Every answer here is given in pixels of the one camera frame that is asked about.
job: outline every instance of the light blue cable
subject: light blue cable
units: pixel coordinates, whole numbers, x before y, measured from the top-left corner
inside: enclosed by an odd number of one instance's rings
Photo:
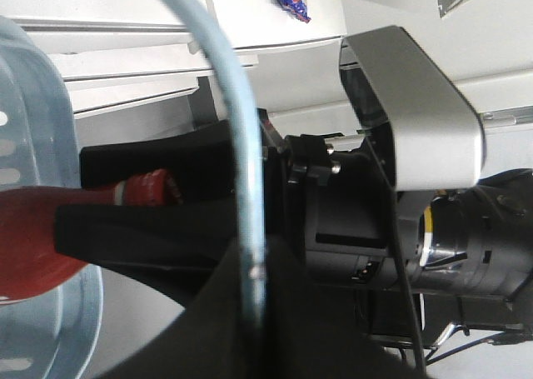
[[[238,241],[242,313],[254,332],[266,307],[262,145],[252,88],[232,45],[197,0],[162,0],[191,31],[211,62],[229,111],[237,162]]]

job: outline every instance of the black wire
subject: black wire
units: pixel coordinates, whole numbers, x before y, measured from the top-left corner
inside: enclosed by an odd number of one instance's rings
[[[466,344],[463,344],[462,346],[459,346],[457,348],[454,348],[453,350],[450,350],[448,352],[445,352],[441,355],[439,355],[438,357],[435,357],[435,358],[432,358],[430,359],[428,362],[427,362],[427,365],[431,365],[431,364],[434,364],[435,362],[438,362],[440,360],[444,360],[445,358],[449,357],[449,356],[453,356],[454,354],[457,354],[458,352],[463,352],[464,350],[468,350],[469,348],[472,348],[472,347],[475,347],[475,346],[478,346],[480,344],[484,344],[484,343],[487,343],[489,340],[493,339],[494,337],[497,337],[499,336],[500,333],[496,334],[496,335],[490,335],[490,336],[487,336],[487,337],[482,337],[481,339],[478,339],[478,340],[475,340],[473,342],[470,342],[470,343],[466,343]]]
[[[407,364],[407,354],[406,354],[406,351],[405,351],[403,348],[399,348],[398,351],[400,352],[400,355],[401,355],[401,363],[402,363],[402,364]]]
[[[396,193],[391,192],[391,221],[396,222]],[[424,347],[422,346],[422,330],[418,322],[418,315],[416,314],[415,301],[413,300],[411,284],[407,277],[405,259],[400,245],[400,237],[398,236],[398,229],[394,225],[392,230],[392,251],[394,257],[394,265],[396,267],[396,274],[400,283],[401,293],[405,298],[407,305],[407,315],[409,319],[409,326],[411,327],[411,339],[413,343],[413,352],[415,353],[416,369],[423,374],[426,373],[426,359],[424,357]]]
[[[431,357],[433,357],[437,351],[438,351],[438,349],[437,349],[437,348],[434,348],[433,350],[431,350],[430,352],[427,353],[427,356],[426,356],[426,365],[427,365],[427,362],[429,361],[429,359],[430,359]]]

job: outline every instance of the metal screw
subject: metal screw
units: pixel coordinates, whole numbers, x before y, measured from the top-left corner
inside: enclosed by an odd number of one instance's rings
[[[268,147],[262,147],[262,158],[263,161],[268,161]]]
[[[341,171],[341,163],[338,161],[331,161],[331,173],[336,175]]]

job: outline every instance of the white shelf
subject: white shelf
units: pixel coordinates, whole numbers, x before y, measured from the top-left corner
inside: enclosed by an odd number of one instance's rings
[[[192,40],[160,0],[0,0],[0,15],[22,25],[46,53]]]
[[[201,52],[191,54],[186,44],[48,56],[66,82],[163,73],[181,73],[199,77],[212,73],[211,64],[203,54]],[[243,67],[257,65],[255,55],[244,55],[239,58]]]

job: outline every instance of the white cabinet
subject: white cabinet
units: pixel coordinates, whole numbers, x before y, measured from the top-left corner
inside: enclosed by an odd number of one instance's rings
[[[346,34],[341,0],[307,0],[311,22],[277,0],[199,0],[242,61],[334,42]],[[190,94],[213,74],[191,53],[186,26],[160,0],[0,0],[62,74],[77,118]]]
[[[341,0],[307,0],[311,21],[303,23],[283,11],[277,0],[207,0],[233,47],[265,50],[346,35]]]

